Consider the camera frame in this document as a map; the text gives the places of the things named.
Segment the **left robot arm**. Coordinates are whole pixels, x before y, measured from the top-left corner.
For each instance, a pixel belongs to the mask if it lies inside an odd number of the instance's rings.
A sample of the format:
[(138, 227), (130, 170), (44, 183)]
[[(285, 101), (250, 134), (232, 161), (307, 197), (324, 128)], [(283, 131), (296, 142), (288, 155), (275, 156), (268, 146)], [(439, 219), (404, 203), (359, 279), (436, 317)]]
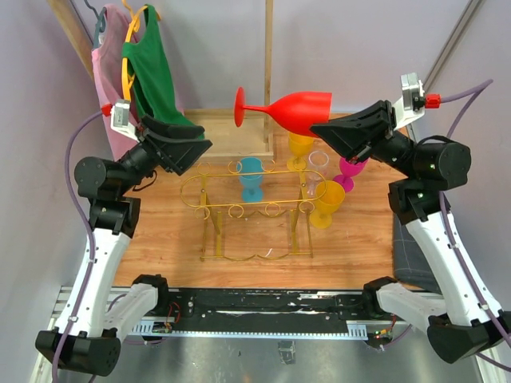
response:
[(171, 296), (165, 277), (141, 274), (112, 308), (107, 300), (117, 268), (133, 239), (141, 199), (129, 190), (162, 168), (183, 175), (212, 146), (200, 125), (166, 124), (150, 116), (135, 127), (136, 144), (119, 160), (86, 156), (65, 170), (71, 200), (85, 226), (83, 259), (71, 294), (50, 330), (38, 333), (35, 347), (59, 370), (106, 377), (120, 356), (121, 344), (148, 313), (166, 314)]

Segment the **blue plastic wine glass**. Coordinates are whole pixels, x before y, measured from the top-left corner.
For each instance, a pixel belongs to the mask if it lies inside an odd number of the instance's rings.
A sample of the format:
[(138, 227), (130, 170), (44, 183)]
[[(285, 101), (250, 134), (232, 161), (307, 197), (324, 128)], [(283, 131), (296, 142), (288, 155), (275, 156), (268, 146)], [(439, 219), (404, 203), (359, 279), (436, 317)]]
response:
[(258, 203), (263, 199), (263, 163), (257, 157), (245, 157), (237, 165), (239, 181), (243, 186), (242, 200), (245, 203)]

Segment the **red plastic wine glass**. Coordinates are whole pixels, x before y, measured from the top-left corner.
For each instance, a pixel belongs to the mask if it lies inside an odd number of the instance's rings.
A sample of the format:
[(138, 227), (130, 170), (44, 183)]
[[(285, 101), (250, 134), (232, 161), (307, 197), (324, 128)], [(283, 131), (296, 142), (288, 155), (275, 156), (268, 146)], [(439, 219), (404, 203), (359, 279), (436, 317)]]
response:
[(331, 102), (332, 93), (297, 92), (290, 93), (270, 105), (247, 105), (244, 88), (239, 87), (234, 101), (234, 122), (240, 127), (246, 110), (257, 111), (271, 117), (288, 132), (316, 138), (317, 135), (311, 131), (311, 126), (328, 122)]

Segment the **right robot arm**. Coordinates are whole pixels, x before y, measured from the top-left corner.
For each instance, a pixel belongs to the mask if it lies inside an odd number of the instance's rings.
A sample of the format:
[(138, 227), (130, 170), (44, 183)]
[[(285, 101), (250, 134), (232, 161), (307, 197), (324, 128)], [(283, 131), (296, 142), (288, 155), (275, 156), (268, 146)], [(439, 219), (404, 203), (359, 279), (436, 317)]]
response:
[(363, 287), (363, 313), (372, 319), (388, 313), (405, 320), (450, 364), (509, 340), (510, 313), (475, 270), (443, 195), (467, 183), (469, 147), (446, 136), (411, 140), (398, 131), (389, 101), (313, 124), (310, 130), (346, 160), (371, 158), (405, 176), (389, 185), (390, 208), (425, 255), (441, 291), (440, 299), (429, 300), (394, 278), (378, 278)]

